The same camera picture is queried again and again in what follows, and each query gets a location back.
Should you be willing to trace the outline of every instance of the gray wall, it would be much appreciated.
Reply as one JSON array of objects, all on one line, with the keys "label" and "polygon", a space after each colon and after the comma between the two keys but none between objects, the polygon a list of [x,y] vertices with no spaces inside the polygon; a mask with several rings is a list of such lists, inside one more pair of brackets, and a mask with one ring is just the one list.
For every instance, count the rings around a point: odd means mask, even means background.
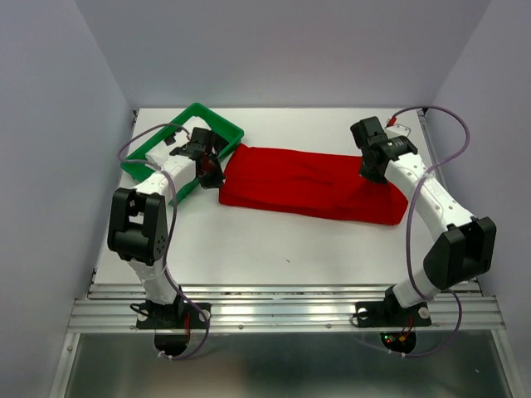
[{"label": "gray wall", "polygon": [[[493,1],[435,100],[460,114],[472,132],[469,150],[444,169],[445,177],[460,201],[498,225],[494,262],[481,285],[498,297],[528,386],[530,20],[531,2]],[[461,145],[463,134],[448,117],[432,114],[428,121],[440,156]]]},{"label": "gray wall", "polygon": [[433,100],[487,0],[76,0],[135,107]]},{"label": "gray wall", "polygon": [[0,396],[47,396],[130,110],[72,0],[0,3]]}]

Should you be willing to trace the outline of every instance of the green plastic bin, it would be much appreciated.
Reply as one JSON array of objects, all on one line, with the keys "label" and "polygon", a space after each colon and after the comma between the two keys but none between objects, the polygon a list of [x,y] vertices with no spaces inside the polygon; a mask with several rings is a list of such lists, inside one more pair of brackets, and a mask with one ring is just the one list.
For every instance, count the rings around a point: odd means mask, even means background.
[{"label": "green plastic bin", "polygon": [[[220,160],[223,160],[229,154],[234,152],[236,146],[241,142],[241,138],[243,137],[242,129],[199,103],[191,104],[179,116],[169,123],[183,125],[193,116],[202,118],[208,123],[212,131],[228,141],[229,144],[219,154]],[[177,130],[177,128],[173,126],[163,127],[140,148],[131,153],[127,159],[146,160],[146,153],[149,152],[152,147],[173,134],[175,130]],[[122,163],[122,169],[124,169],[132,178],[140,182],[148,178],[153,173],[152,169],[144,166],[143,164]],[[177,193],[177,202],[181,202],[191,191],[193,191],[193,188],[195,188],[198,184],[199,181],[195,179],[182,187]]]}]

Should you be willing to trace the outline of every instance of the tabletop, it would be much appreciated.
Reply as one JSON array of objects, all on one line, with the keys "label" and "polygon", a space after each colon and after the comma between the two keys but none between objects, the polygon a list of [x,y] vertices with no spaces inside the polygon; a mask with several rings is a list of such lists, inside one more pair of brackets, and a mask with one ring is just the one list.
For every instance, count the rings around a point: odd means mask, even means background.
[{"label": "tabletop", "polygon": [[[213,109],[244,130],[242,142],[247,146],[355,156],[361,153],[349,127],[371,116],[385,124],[396,110]],[[170,122],[182,111],[141,109],[133,136]],[[417,114],[403,114],[398,123],[412,129],[410,140],[431,165]],[[122,173],[120,186],[136,183]],[[180,284],[395,284],[407,277],[405,216],[398,226],[379,226],[223,206],[217,197],[217,190],[199,187],[178,205],[168,267]],[[172,210],[168,206],[168,220]],[[427,227],[415,216],[414,269],[421,267],[432,244]],[[96,266],[95,284],[139,283],[127,263],[109,251],[106,236]]]}]

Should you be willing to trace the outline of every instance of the green basket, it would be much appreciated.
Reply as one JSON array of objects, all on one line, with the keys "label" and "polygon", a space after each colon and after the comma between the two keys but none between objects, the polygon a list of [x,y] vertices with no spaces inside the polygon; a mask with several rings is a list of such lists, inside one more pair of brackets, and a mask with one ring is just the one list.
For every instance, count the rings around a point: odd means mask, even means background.
[{"label": "green basket", "polygon": [[[219,154],[220,160],[223,160],[229,154],[234,152],[236,146],[241,142],[241,138],[243,137],[242,129],[199,103],[191,104],[169,123],[183,125],[193,116],[198,116],[203,119],[211,127],[212,131],[228,141],[229,144]],[[177,128],[173,126],[162,128],[140,148],[131,153],[127,159],[146,160],[146,153],[149,152],[152,147],[173,134],[175,130],[177,130]],[[140,182],[153,174],[153,170],[143,164],[122,163],[122,169],[124,169],[132,178]],[[177,194],[177,202],[181,202],[198,184],[199,181],[195,179],[182,187]]]}]

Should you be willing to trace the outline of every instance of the red cloth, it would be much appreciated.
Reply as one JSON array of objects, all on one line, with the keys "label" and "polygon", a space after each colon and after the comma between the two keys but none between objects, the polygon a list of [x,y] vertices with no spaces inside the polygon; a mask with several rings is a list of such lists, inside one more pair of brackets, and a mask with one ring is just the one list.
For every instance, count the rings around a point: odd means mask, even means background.
[{"label": "red cloth", "polygon": [[392,184],[358,175],[362,159],[239,145],[219,202],[332,220],[396,225],[407,207]]}]

